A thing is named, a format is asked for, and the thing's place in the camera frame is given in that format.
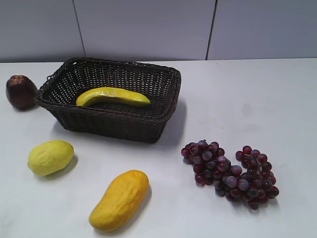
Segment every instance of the grape cluster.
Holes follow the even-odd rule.
[[[257,210],[259,204],[279,194],[276,178],[272,173],[272,165],[267,156],[259,150],[244,146],[236,152],[237,161],[247,171],[243,173],[241,166],[231,165],[224,154],[225,151],[217,142],[210,144],[206,140],[191,142],[181,150],[184,163],[193,165],[197,186],[214,184],[218,196],[225,196],[229,201],[243,199],[249,208]]]

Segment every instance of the grape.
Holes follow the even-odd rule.
[[[215,179],[220,179],[222,177],[222,172],[218,168],[215,168],[213,171],[213,177]]]
[[[268,180],[268,179],[263,180],[262,188],[265,191],[270,191],[272,189],[272,187],[273,187],[273,184],[270,180]]]
[[[213,183],[213,178],[205,178],[206,185],[212,185],[212,183]]]
[[[200,174],[204,170],[205,166],[200,164],[200,165],[194,165],[193,170],[196,174]]]
[[[212,178],[212,172],[210,170],[205,170],[204,171],[204,176],[206,178]]]
[[[248,190],[249,188],[249,182],[245,179],[239,179],[238,181],[238,188],[241,190],[241,191],[246,191]]]
[[[220,197],[223,197],[226,194],[226,191],[223,189],[215,189],[215,192]]]
[[[182,154],[182,156],[184,156],[184,157],[188,157],[188,156],[190,155],[190,151],[189,151],[189,149],[183,148],[183,149],[181,150],[181,154]]]
[[[246,202],[251,201],[253,197],[250,197],[247,193],[242,194],[243,200]]]
[[[262,175],[264,179],[267,179],[269,177],[269,173],[266,171],[261,171],[260,175]]]
[[[258,210],[258,208],[259,208],[259,204],[257,202],[254,202],[253,200],[248,202],[248,206],[252,210]]]
[[[227,199],[229,202],[233,202],[233,201],[236,200],[236,199],[231,195],[230,191],[226,191],[225,197],[226,197],[226,199]]]
[[[197,144],[201,150],[207,150],[208,144],[206,143],[206,140],[200,140]]]
[[[218,148],[216,155],[219,157],[221,155],[224,155],[224,149],[222,149],[221,147]]]
[[[260,162],[260,164],[263,164],[263,163],[267,162],[266,154],[259,154],[257,156],[257,160]]]
[[[231,172],[233,175],[240,175],[242,173],[242,168],[239,165],[234,165],[231,167]]]
[[[251,156],[253,157],[253,158],[256,158],[259,154],[260,154],[260,152],[258,151],[258,150],[253,150],[253,151],[251,151]]]
[[[191,165],[193,162],[189,159],[189,157],[184,157],[183,159],[185,164]]]
[[[236,152],[236,160],[237,161],[242,161],[243,157],[244,157],[244,153],[241,150]]]
[[[264,189],[260,188],[259,193],[258,193],[258,198],[262,199],[264,197],[265,197],[265,191],[264,191]]]
[[[241,191],[238,188],[231,189],[230,193],[233,197],[240,197],[241,196]]]
[[[258,172],[258,168],[248,168],[247,173],[251,175],[255,175]]]
[[[259,190],[256,187],[251,186],[248,191],[250,197],[256,197],[259,194]]]
[[[229,166],[228,166],[227,162],[219,162],[217,165],[217,168],[221,172],[226,172],[228,170]]]
[[[212,154],[216,154],[217,150],[219,148],[219,144],[218,142],[212,142],[210,143],[210,145],[208,146],[208,150],[212,152]]]
[[[200,165],[203,162],[201,155],[194,155],[193,161],[196,165]]]
[[[254,179],[254,180],[253,180],[253,185],[254,185],[255,187],[257,187],[257,188],[262,187],[262,180],[259,179],[259,178]]]
[[[215,187],[215,189],[221,189],[224,187],[224,184],[221,180],[215,179],[214,180],[214,187]]]
[[[205,150],[202,152],[203,160],[209,161],[212,159],[212,153],[209,150]]]
[[[269,192],[267,192],[267,195],[268,195],[268,198],[269,198],[269,199],[275,198],[276,196],[279,195],[279,190],[278,190],[278,188],[275,187],[275,186],[273,186],[272,189],[271,189]]]
[[[213,170],[215,167],[216,167],[216,161],[214,161],[214,160],[211,160],[211,161],[208,161],[208,162],[206,162],[206,166],[207,166],[207,168],[208,169],[211,169],[211,170]]]
[[[196,183],[204,184],[205,178],[201,174],[197,174],[197,175],[195,175],[195,181],[196,181]]]
[[[227,178],[226,184],[227,184],[229,187],[236,187],[237,184],[238,184],[238,180],[237,180],[236,177],[234,177],[234,176],[229,176],[229,177]]]
[[[269,176],[267,179],[270,180],[273,185],[276,184],[276,178],[274,176]]]
[[[245,179],[250,182],[252,180],[252,175],[248,173],[243,173],[241,174],[241,179]]]
[[[242,167],[244,167],[245,169],[247,169],[249,167],[247,162],[241,162]]]
[[[269,172],[272,169],[270,162],[265,162],[262,164],[262,170]]]
[[[248,166],[249,168],[258,168],[258,161],[256,159],[250,159]]]
[[[243,151],[243,153],[245,153],[245,154],[247,154],[247,155],[250,155],[250,154],[251,154],[251,151],[252,151],[252,148],[251,148],[250,146],[246,145],[246,146],[244,146],[244,147],[242,148],[242,151]]]
[[[192,153],[192,155],[198,155],[199,154],[199,147],[198,145],[192,145],[190,148],[190,153]]]

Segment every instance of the dark red apple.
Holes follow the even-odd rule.
[[[38,92],[35,84],[24,75],[14,75],[6,82],[6,98],[18,110],[35,106],[34,98]]]

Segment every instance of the basket rim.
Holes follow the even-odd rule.
[[[170,105],[168,106],[168,109],[162,112],[158,116],[140,116],[140,115],[134,115],[131,113],[125,113],[125,112],[116,112],[116,111],[111,111],[107,109],[99,109],[99,108],[90,108],[90,107],[79,107],[76,105],[71,105],[71,104],[62,104],[62,103],[55,103],[51,102],[48,100],[43,99],[43,94],[51,87],[51,85],[55,82],[56,78],[58,78],[62,73],[63,70],[70,64],[77,62],[78,60],[93,60],[95,62],[100,62],[102,64],[104,63],[109,63],[109,64],[115,64],[115,65],[123,65],[125,67],[139,67],[139,68],[147,68],[151,67],[151,70],[160,70],[160,71],[168,71],[169,73],[173,74],[175,79],[177,80],[176,82],[176,89],[174,91],[173,99],[170,102]],[[162,123],[167,120],[172,116],[173,112],[176,109],[176,104],[178,101],[178,95],[180,92],[180,86],[181,86],[181,74],[178,70],[172,67],[167,67],[167,66],[161,66],[157,64],[151,64],[151,63],[141,63],[141,62],[135,62],[135,61],[118,61],[118,60],[110,60],[110,59],[98,59],[98,58],[93,58],[93,57],[75,57],[71,58],[67,61],[65,61],[57,71],[55,71],[52,75],[49,75],[47,77],[46,82],[40,87],[40,89],[37,92],[35,102],[37,105],[45,108],[48,110],[48,107],[50,108],[48,111],[65,111],[65,112],[72,112],[72,113],[81,113],[81,114],[90,114],[92,112],[95,113],[100,113],[103,114],[104,116],[107,117],[116,117],[116,116],[125,116],[127,119],[130,120],[135,120],[137,119],[138,122],[143,121],[148,122],[151,120],[151,122],[156,122],[156,123]]]

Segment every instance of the white wall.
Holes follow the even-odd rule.
[[[317,0],[218,0],[210,60],[317,57]]]
[[[0,62],[83,55],[72,0],[1,0]]]
[[[88,56],[204,60],[215,0],[75,0]]]

